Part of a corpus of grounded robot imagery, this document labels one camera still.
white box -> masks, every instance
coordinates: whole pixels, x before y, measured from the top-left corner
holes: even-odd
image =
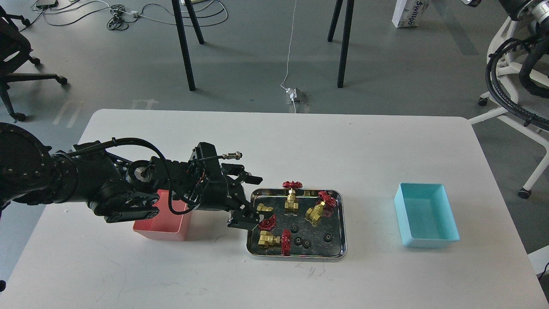
[[[397,28],[419,25],[423,12],[429,6],[430,0],[397,0],[393,24]]]

white chair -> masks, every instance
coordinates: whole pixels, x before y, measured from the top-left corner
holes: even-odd
[[[488,55],[494,53],[504,41],[513,37],[518,29],[518,25],[519,22],[512,21],[510,18],[507,18],[507,20],[503,23],[497,34],[490,42],[490,46],[488,47]],[[497,78],[503,88],[509,93],[509,98],[515,103],[519,103],[519,94],[517,89],[511,82],[509,75],[518,74],[521,67],[522,65],[515,61],[515,55],[513,52],[507,53],[503,58],[500,59],[497,64]],[[532,70],[530,78],[544,86],[549,87],[549,78],[536,70]],[[490,92],[486,92],[480,96],[478,102],[479,105],[485,106],[488,102],[488,99],[490,99],[492,102],[496,102],[496,100],[490,95]],[[547,131],[533,125],[528,125],[525,127],[523,125],[524,122],[522,122],[521,119],[508,113],[508,111],[501,106],[498,106],[497,108],[492,109],[487,113],[471,118],[469,121],[471,124],[475,124],[494,117],[503,121],[512,128],[516,129],[517,131],[521,132],[522,134],[526,135],[527,137],[545,147],[546,154],[544,158],[541,160],[540,164],[534,170],[530,178],[526,181],[522,189],[520,189],[520,191],[518,192],[518,196],[520,196],[521,198],[528,198],[530,197],[532,186],[536,183],[538,178],[549,165],[549,141],[545,137],[540,135],[540,133],[546,133]]]

white table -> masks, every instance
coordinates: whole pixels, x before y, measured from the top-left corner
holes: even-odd
[[[262,176],[343,196],[337,262],[252,258],[225,212],[187,242],[148,240],[83,203],[46,207],[0,308],[548,308],[471,125],[453,117],[101,110],[81,142],[140,137],[186,161],[200,141]],[[111,149],[128,159],[152,152]],[[461,241],[402,246],[399,182],[443,183]],[[257,186],[246,185],[249,195]]]

brass fitting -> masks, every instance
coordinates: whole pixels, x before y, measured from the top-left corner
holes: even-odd
[[[273,211],[274,208],[272,207],[267,207],[265,206],[265,204],[263,203],[259,203],[259,205],[257,206],[257,211]]]
[[[295,197],[295,189],[290,189],[288,191],[288,197],[284,203],[284,213],[293,214],[294,216],[298,215],[299,204],[296,202],[297,198]]]
[[[314,207],[307,209],[305,213],[305,220],[309,221],[313,227],[317,227],[320,223],[320,219],[324,215],[324,206],[326,203],[324,201],[316,204]]]
[[[269,231],[260,231],[259,232],[259,242],[257,245],[259,248],[269,248],[269,246],[279,246],[281,243],[280,236],[274,236]]]

chair wheel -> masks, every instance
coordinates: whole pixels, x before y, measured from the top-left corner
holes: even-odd
[[[39,65],[40,64],[40,59],[38,59],[36,57],[32,57],[30,62],[34,65]]]
[[[532,194],[532,190],[526,190],[525,188],[522,188],[520,191],[518,191],[518,196],[523,199],[527,199]]]
[[[488,104],[488,98],[479,98],[478,103],[480,106],[486,106],[486,104]]]
[[[68,80],[67,80],[67,78],[65,78],[63,76],[60,76],[59,79],[57,80],[57,82],[60,83],[61,85],[66,85]]]
[[[27,116],[25,116],[25,114],[23,113],[13,113],[13,114],[10,114],[10,116],[12,116],[13,119],[19,122],[23,122],[27,119]]]

